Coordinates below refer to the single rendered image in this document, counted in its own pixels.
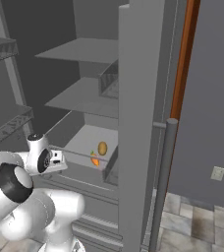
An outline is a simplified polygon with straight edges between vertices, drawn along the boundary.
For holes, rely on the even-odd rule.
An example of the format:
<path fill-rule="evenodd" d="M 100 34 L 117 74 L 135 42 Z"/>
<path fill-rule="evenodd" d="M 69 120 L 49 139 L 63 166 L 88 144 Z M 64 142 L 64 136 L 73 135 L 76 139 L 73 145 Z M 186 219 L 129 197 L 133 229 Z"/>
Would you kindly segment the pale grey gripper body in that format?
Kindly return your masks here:
<path fill-rule="evenodd" d="M 51 161 L 48 168 L 46 169 L 46 172 L 56 172 L 67 169 L 68 166 L 64 161 L 54 160 Z"/>

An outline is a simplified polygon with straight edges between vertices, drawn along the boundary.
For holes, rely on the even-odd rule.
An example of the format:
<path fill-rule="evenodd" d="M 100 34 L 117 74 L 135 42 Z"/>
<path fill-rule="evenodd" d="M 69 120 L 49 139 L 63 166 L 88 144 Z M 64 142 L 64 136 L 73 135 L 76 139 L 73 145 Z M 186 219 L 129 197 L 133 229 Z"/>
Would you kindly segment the brown potato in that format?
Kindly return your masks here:
<path fill-rule="evenodd" d="M 107 153 L 107 144 L 105 142 L 100 142 L 98 144 L 98 153 L 104 156 Z"/>

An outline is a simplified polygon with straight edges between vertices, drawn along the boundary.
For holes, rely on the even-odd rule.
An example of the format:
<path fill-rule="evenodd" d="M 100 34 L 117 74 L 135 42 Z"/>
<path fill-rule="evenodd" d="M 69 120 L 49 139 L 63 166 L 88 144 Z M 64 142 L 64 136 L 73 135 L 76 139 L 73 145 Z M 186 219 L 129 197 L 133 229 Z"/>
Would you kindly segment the brown wooden side panel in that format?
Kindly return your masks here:
<path fill-rule="evenodd" d="M 196 23 L 200 0 L 187 0 L 179 60 L 170 117 L 180 120 L 187 77 L 191 62 L 192 49 L 196 33 Z"/>

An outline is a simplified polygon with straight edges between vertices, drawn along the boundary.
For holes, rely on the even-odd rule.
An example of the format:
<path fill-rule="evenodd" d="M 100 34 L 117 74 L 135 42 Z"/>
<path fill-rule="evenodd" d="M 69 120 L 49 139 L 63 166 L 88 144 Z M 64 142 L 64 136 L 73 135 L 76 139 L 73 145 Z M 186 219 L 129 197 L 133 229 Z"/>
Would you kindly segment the grey freezer drawer front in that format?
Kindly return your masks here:
<path fill-rule="evenodd" d="M 73 230 L 87 252 L 122 252 L 119 202 L 114 186 L 81 181 L 63 171 L 38 175 L 34 178 L 34 183 L 37 187 L 64 189 L 84 196 L 84 214 L 74 221 Z"/>

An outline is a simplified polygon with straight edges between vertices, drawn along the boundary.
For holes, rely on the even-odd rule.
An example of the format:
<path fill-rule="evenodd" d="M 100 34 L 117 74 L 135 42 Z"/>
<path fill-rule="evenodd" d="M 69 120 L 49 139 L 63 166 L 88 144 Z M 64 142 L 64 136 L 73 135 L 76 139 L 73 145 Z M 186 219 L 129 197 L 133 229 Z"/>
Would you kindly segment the grey fridge door with shelves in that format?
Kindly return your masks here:
<path fill-rule="evenodd" d="M 9 38 L 1 0 L 0 37 Z M 16 62 L 17 55 L 0 60 L 0 126 L 15 116 L 17 105 L 27 106 Z M 0 143 L 0 151 L 27 151 L 27 136 L 31 131 L 29 121 Z"/>

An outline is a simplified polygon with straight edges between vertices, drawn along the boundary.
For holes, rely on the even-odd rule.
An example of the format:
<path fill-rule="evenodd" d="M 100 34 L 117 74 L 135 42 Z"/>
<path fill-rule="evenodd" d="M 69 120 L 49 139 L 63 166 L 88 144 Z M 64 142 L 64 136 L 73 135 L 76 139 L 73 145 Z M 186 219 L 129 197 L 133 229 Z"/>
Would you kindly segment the white wall socket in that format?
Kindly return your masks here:
<path fill-rule="evenodd" d="M 212 173 L 211 173 L 211 179 L 221 181 L 224 176 L 224 168 L 219 166 L 214 166 Z"/>

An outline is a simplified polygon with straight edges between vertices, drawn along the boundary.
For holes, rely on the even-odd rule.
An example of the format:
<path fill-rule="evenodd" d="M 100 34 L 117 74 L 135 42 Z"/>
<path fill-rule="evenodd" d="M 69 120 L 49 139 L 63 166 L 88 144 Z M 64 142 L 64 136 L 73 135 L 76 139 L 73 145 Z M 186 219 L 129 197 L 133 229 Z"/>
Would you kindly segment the grey fridge body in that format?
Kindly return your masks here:
<path fill-rule="evenodd" d="M 16 56 L 25 100 L 31 106 L 33 129 L 47 132 L 70 111 L 46 103 L 80 78 L 94 78 L 112 63 L 39 58 L 37 54 L 77 38 L 118 41 L 119 8 L 129 0 L 1 0 L 10 38 L 17 42 Z M 68 176 L 95 185 L 107 184 L 117 189 L 119 202 L 118 157 L 104 177 L 100 172 L 66 160 Z M 145 207 L 145 229 L 153 212 L 154 197 Z"/>

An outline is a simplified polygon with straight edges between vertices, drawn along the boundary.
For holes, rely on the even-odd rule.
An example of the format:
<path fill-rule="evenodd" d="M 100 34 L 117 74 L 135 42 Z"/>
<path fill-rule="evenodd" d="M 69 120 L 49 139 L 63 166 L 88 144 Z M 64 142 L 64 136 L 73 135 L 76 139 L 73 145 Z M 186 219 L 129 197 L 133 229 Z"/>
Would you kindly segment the clear fridge drawer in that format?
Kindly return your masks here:
<path fill-rule="evenodd" d="M 100 172 L 107 176 L 118 157 L 118 120 L 95 114 L 70 111 L 48 132 L 47 139 L 52 149 L 61 150 L 66 160 Z M 107 144 L 107 153 L 98 153 L 98 144 Z M 94 151 L 100 160 L 95 166 L 90 158 Z"/>

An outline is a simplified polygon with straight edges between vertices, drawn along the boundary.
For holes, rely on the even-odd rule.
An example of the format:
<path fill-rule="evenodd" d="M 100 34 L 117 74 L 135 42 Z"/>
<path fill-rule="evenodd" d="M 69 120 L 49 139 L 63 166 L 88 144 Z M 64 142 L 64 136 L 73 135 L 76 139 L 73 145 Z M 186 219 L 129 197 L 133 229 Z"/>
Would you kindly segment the orange carrot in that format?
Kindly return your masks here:
<path fill-rule="evenodd" d="M 91 155 L 91 162 L 95 165 L 95 166 L 100 166 L 100 160 L 97 158 L 97 155 L 94 151 L 90 152 Z"/>

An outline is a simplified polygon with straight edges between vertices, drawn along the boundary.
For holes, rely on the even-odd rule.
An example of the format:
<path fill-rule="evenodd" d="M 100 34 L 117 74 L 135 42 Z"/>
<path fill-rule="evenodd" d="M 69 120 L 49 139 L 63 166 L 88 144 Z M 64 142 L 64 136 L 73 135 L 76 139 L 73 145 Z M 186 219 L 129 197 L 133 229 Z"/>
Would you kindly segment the glass fridge shelf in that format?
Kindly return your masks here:
<path fill-rule="evenodd" d="M 94 78 L 80 78 L 46 105 L 111 118 L 117 118 L 119 112 L 118 100 L 100 96 L 98 80 Z"/>
<path fill-rule="evenodd" d="M 37 54 L 39 58 L 113 63 L 118 59 L 118 41 L 113 39 L 77 38 Z"/>

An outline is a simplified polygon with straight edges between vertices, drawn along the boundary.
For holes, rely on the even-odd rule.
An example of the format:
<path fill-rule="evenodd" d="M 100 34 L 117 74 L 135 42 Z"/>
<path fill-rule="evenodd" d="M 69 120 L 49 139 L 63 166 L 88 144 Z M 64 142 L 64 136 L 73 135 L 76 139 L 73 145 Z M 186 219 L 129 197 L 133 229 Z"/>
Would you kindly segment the clear door bin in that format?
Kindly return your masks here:
<path fill-rule="evenodd" d="M 98 77 L 100 96 L 117 99 L 119 97 L 118 61 L 110 64 Z"/>

